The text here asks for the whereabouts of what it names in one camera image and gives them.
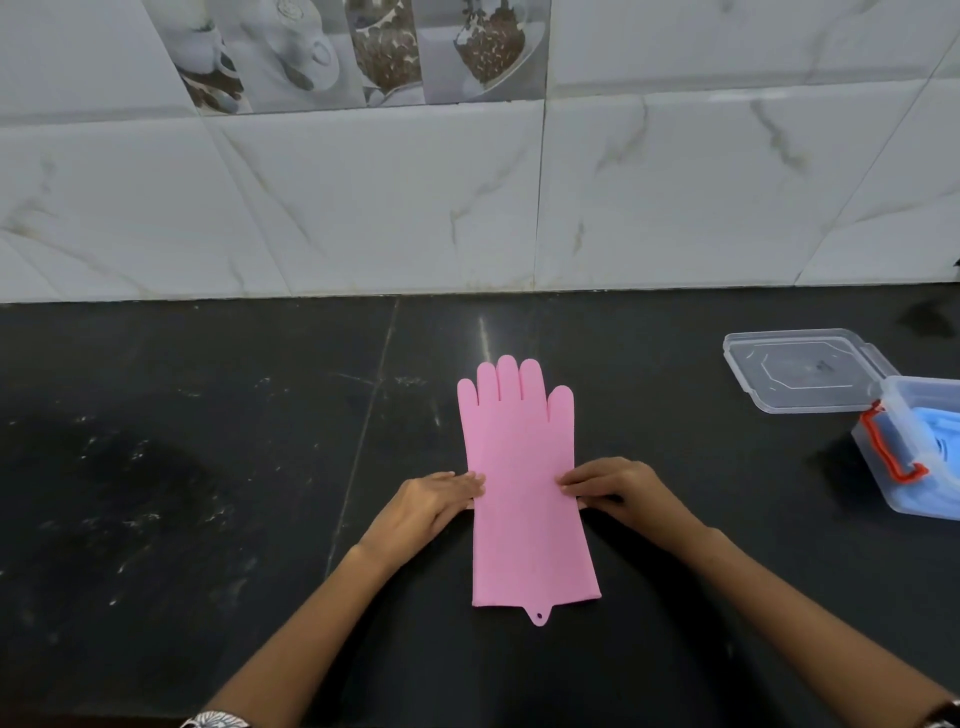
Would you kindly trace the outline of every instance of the red handle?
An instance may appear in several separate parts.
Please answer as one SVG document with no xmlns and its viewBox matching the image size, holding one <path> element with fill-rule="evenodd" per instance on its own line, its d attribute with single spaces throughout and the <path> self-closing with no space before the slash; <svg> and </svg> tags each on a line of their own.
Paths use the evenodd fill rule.
<svg viewBox="0 0 960 728">
<path fill-rule="evenodd" d="M 860 415 L 860 422 L 867 430 L 867 434 L 870 436 L 870 444 L 874 446 L 876 454 L 880 456 L 883 464 L 887 466 L 887 472 L 890 474 L 890 477 L 900 485 L 909 485 L 929 475 L 930 470 L 928 470 L 923 463 L 914 463 L 913 470 L 910 472 L 906 472 L 900 467 L 897 458 L 893 456 L 893 453 L 887 448 L 886 443 L 883 442 L 883 438 L 880 436 L 880 430 L 874 422 L 874 417 L 880 412 L 883 412 L 883 405 L 880 403 L 880 400 L 877 400 L 874 402 L 874 406 Z"/>
</svg>

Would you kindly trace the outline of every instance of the plastic lid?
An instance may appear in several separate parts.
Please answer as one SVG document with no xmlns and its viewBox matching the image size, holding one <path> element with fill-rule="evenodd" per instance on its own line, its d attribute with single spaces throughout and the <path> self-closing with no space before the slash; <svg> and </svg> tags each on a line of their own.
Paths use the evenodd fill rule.
<svg viewBox="0 0 960 728">
<path fill-rule="evenodd" d="M 728 334 L 723 355 L 743 391 L 772 414 L 859 412 L 899 372 L 845 328 Z"/>
</svg>

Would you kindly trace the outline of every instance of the plastic container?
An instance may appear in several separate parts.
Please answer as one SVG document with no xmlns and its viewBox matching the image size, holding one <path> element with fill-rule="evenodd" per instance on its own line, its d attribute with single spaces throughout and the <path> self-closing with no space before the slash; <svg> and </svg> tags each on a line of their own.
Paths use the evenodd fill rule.
<svg viewBox="0 0 960 728">
<path fill-rule="evenodd" d="M 862 412 L 899 373 L 845 328 L 732 333 L 723 353 L 743 391 L 771 414 Z"/>
<path fill-rule="evenodd" d="M 880 400 L 860 415 L 853 439 L 883 497 L 899 513 L 960 521 L 960 477 L 943 444 L 913 411 L 960 413 L 960 380 L 889 376 L 880 388 Z"/>
</svg>

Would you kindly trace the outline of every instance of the white marble tile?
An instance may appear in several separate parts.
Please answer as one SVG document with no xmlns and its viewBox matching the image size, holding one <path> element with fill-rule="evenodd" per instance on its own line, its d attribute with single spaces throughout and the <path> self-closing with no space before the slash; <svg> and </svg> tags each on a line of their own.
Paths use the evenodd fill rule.
<svg viewBox="0 0 960 728">
<path fill-rule="evenodd" d="M 931 81 L 799 283 L 956 280 L 960 80 Z"/>
<path fill-rule="evenodd" d="M 196 117 L 0 130 L 0 239 L 67 300 L 288 292 Z"/>
<path fill-rule="evenodd" d="M 59 299 L 50 282 L 0 238 L 0 303 Z"/>
<path fill-rule="evenodd" d="M 960 79 L 960 36 L 957 36 L 943 60 L 940 61 L 934 78 Z"/>
<path fill-rule="evenodd" d="M 554 0 L 552 93 L 927 78 L 956 0 Z"/>
<path fill-rule="evenodd" d="M 0 2 L 0 124 L 194 113 L 139 0 Z"/>
<path fill-rule="evenodd" d="M 537 287 L 794 282 L 921 84 L 547 102 Z"/>
<path fill-rule="evenodd" d="M 205 120 L 299 294 L 533 279 L 543 102 Z"/>
</svg>

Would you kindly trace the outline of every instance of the wrist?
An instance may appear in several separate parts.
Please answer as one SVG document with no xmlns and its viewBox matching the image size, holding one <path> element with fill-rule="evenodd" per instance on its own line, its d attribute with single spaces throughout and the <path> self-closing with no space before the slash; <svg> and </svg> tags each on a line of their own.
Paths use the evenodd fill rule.
<svg viewBox="0 0 960 728">
<path fill-rule="evenodd" d="M 717 528 L 710 528 L 703 523 L 699 523 L 696 528 L 691 529 L 686 534 L 676 548 L 671 550 L 674 556 L 693 568 L 704 554 L 716 548 L 718 538 L 725 539 L 726 536 Z"/>
<path fill-rule="evenodd" d="M 352 546 L 341 562 L 350 570 L 356 570 L 379 584 L 385 584 L 396 573 L 396 568 L 376 554 L 361 541 Z"/>
</svg>

